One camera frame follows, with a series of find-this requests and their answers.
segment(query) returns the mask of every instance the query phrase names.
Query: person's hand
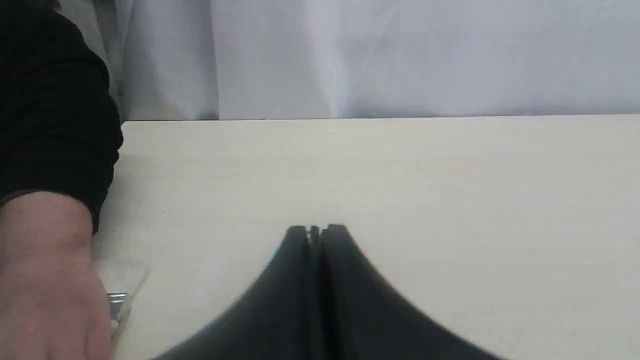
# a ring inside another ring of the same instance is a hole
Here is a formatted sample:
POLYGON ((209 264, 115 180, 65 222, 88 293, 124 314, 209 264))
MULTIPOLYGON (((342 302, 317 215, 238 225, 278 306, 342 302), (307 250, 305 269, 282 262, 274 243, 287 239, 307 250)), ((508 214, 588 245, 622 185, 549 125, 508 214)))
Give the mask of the person's hand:
POLYGON ((91 235, 86 208, 62 195, 25 195, 0 209, 0 360, 111 359, 91 235))

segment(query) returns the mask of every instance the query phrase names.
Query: white curtain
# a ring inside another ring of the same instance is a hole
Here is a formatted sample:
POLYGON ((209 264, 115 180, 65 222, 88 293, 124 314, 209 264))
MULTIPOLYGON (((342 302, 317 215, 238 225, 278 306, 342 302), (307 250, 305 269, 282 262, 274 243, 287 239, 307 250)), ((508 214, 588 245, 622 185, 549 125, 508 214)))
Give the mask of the white curtain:
POLYGON ((640 112, 638 0, 116 0, 131 119, 640 112))

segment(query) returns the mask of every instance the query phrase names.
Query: black object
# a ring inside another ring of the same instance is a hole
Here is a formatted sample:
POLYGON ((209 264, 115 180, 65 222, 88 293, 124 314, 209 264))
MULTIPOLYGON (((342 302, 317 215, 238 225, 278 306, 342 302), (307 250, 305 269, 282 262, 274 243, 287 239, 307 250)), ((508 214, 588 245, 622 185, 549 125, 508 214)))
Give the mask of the black object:
POLYGON ((158 360, 499 360, 422 314, 344 226, 288 230, 229 310, 158 360))

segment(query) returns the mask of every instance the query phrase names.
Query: wrist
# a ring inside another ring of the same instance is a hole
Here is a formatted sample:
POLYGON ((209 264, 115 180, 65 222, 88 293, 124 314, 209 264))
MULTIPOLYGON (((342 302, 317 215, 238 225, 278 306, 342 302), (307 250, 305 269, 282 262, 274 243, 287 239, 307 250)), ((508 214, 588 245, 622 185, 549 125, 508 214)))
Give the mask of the wrist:
POLYGON ((35 192, 0 208, 0 265, 91 263, 91 214, 66 195, 35 192))

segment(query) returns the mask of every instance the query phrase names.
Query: black jacket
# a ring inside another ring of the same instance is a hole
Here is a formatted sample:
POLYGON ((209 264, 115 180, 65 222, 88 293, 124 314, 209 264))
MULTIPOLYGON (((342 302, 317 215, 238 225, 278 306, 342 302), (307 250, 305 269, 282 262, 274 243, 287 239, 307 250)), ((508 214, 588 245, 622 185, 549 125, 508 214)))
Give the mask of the black jacket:
POLYGON ((54 10, 0 0, 0 200, 47 190, 92 212, 122 144, 107 69, 54 10))

